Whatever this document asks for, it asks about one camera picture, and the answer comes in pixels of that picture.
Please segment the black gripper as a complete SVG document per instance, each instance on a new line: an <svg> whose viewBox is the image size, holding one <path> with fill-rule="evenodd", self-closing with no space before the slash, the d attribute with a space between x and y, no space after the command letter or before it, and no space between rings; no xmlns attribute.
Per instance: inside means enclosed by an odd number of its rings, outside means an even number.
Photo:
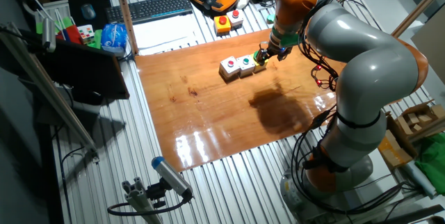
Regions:
<svg viewBox="0 0 445 224"><path fill-rule="evenodd" d="M284 60L292 51L293 47L278 47L276 45L268 45L267 49L257 52L257 62L263 65L268 59L276 56L278 61Z"/></svg>

